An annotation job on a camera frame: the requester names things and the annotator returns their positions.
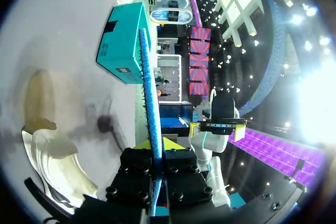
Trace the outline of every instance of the white robot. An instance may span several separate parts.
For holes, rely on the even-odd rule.
[[[215,207],[228,204],[230,198],[224,185],[221,160],[213,157],[213,152],[222,153],[227,145],[229,136],[237,124],[244,124],[244,119],[239,118],[239,111],[235,102],[225,94],[217,96],[216,90],[211,91],[210,101],[195,108],[198,114],[206,114],[208,120],[192,129],[189,144],[197,156],[198,168],[201,172],[208,171],[206,181],[214,190],[213,203]]]

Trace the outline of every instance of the yellow block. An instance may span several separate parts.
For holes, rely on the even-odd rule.
[[[175,150],[182,150],[184,149],[183,146],[180,146],[179,144],[176,144],[175,142],[169,140],[168,138],[163,138],[163,145],[165,150],[175,149]],[[151,143],[149,140],[146,140],[145,142],[138,144],[134,149],[151,149]]]
[[[234,141],[237,142],[245,137],[246,125],[245,124],[237,124],[235,130]]]
[[[197,127],[200,123],[190,123],[190,131],[189,131],[189,136],[193,137],[194,136],[194,127]]]

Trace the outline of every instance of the purple lighting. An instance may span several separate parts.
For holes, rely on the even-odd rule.
[[[194,11],[196,26],[197,27],[203,27],[202,22],[201,22],[201,16],[200,16],[199,11],[198,11],[196,0],[190,0],[190,1],[191,1],[191,6],[193,7],[193,11]]]
[[[325,160],[324,154],[318,149],[286,142],[251,129],[246,129],[242,140],[234,142],[232,134],[229,141],[287,176],[294,172],[299,159],[304,160],[302,170],[296,173],[294,179],[305,186],[309,186],[316,178]]]

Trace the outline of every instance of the screw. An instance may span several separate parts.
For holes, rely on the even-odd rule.
[[[274,202],[271,206],[273,211],[277,211],[281,208],[281,203],[280,202]]]
[[[149,173],[149,168],[148,167],[143,167],[142,171],[143,171],[143,173],[145,173],[147,175]]]
[[[169,171],[173,174],[176,174],[179,171],[179,169],[177,167],[171,166],[169,167]]]
[[[138,193],[138,197],[142,200],[142,201],[146,201],[148,199],[148,193],[146,193],[145,191],[140,191]]]
[[[127,173],[127,172],[128,172],[128,168],[125,167],[125,166],[120,166],[119,171],[120,171],[120,172]]]
[[[114,187],[114,186],[109,186],[106,188],[106,192],[109,194],[109,195],[117,195],[117,192],[118,190]]]
[[[213,189],[209,186],[205,187],[203,192],[206,196],[209,196],[209,197],[212,196],[214,193]]]
[[[190,170],[191,170],[193,173],[198,173],[198,167],[197,167],[197,165],[192,165],[192,166],[190,166]]]
[[[262,195],[262,198],[263,198],[264,200],[272,199],[272,198],[273,198],[273,194],[264,193],[264,194]]]
[[[175,192],[173,192],[173,198],[174,198],[174,200],[182,201],[183,193],[181,193],[179,191],[175,191]]]

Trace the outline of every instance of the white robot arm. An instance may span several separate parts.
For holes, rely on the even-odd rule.
[[[212,119],[212,106],[214,97],[216,97],[216,90],[211,91],[209,101],[209,120]],[[239,118],[239,111],[236,107],[233,110],[233,117]],[[193,137],[190,138],[190,145],[197,156],[197,164],[201,172],[208,171],[207,183],[214,190],[214,205],[220,206],[228,204],[230,206],[230,199],[226,193],[225,185],[221,171],[221,161],[219,157],[212,157],[213,152],[222,153],[227,145],[229,135],[218,135],[208,131],[199,131],[194,129]]]

